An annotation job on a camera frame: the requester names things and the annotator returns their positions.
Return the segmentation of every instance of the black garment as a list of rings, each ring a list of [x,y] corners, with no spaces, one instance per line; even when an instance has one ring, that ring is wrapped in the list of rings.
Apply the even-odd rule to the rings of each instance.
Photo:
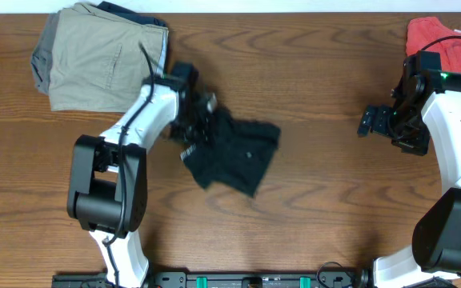
[[[100,10],[112,13],[114,15],[117,15],[119,17],[125,18],[127,20],[131,20],[132,22],[136,22],[138,24],[142,24],[142,25],[154,24],[156,26],[166,27],[166,23],[157,18],[154,18],[151,16],[142,16],[124,7],[121,7],[113,3],[106,2],[106,1],[103,1],[101,2],[101,4],[97,5],[97,8],[99,8]]]
[[[224,109],[214,112],[209,141],[195,143],[181,159],[206,189],[222,182],[253,197],[279,146],[280,129],[269,123],[235,121]]]

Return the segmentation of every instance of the wood grain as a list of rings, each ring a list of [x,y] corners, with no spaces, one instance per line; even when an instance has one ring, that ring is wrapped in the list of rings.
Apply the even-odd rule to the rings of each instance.
[[[203,191],[158,142],[148,165],[140,233],[155,264],[192,271],[366,266],[410,244],[440,196],[435,152],[401,154],[358,139],[369,103],[390,103],[406,27],[424,14],[161,14],[170,63],[193,62],[236,118],[282,128],[255,199],[214,184]],[[461,14],[440,14],[461,29]],[[104,262],[66,196],[72,147],[118,114],[51,112],[34,89],[30,54],[46,15],[0,15],[0,287],[46,287],[60,272]]]

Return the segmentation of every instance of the green connector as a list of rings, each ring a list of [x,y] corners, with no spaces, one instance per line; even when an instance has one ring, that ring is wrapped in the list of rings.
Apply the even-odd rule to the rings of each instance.
[[[300,277],[300,288],[311,288],[311,279],[308,277]]]
[[[197,277],[197,288],[207,288],[207,278]]]

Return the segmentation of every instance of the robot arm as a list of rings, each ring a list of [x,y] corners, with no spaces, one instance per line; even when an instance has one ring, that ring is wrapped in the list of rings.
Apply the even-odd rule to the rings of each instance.
[[[146,155],[166,126],[171,137],[191,142],[203,136],[215,98],[194,91],[198,71],[192,65],[176,63],[172,76],[156,78],[154,91],[144,85],[134,105],[99,137],[82,135],[74,146],[67,211],[98,243],[108,268],[107,280],[124,287],[141,287],[149,267],[143,255],[138,227],[146,210]],[[122,143],[122,126],[134,118]],[[119,173],[125,169],[126,198],[122,208],[122,185],[96,178],[98,173]],[[123,210],[122,229],[117,229]],[[117,233],[107,249],[107,242]],[[115,269],[119,281],[115,278]]]
[[[413,287],[460,278],[461,74],[442,72],[439,54],[420,51],[404,62],[393,97],[393,107],[367,107],[358,134],[370,130],[417,155],[425,155],[431,135],[443,197],[417,224],[411,246],[374,262],[374,285]]]

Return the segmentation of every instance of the khaki pants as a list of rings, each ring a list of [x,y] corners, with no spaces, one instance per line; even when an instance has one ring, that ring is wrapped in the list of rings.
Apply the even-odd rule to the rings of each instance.
[[[87,4],[60,13],[53,46],[49,96],[52,110],[125,112],[153,71],[162,73],[168,29],[140,25]]]

